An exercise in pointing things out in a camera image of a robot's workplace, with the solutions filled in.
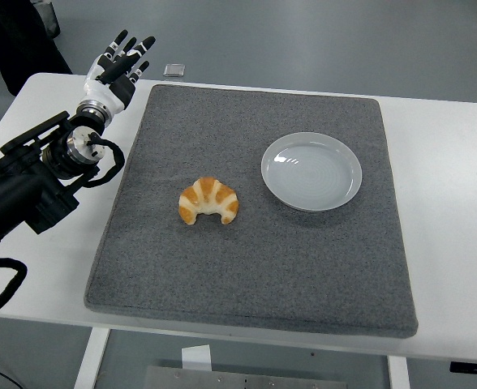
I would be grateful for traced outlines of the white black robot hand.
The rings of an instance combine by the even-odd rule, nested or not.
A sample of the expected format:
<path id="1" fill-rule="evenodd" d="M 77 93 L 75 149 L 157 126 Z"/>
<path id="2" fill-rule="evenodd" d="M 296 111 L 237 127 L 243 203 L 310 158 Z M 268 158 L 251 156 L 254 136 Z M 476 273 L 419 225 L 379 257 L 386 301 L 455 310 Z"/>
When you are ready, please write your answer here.
<path id="1" fill-rule="evenodd" d="M 149 36 L 138 42 L 122 30 L 91 65 L 84 81 L 84 97 L 77 111 L 97 114 L 105 123 L 125 110 L 135 93 L 135 86 L 149 62 L 144 55 L 156 38 Z"/>

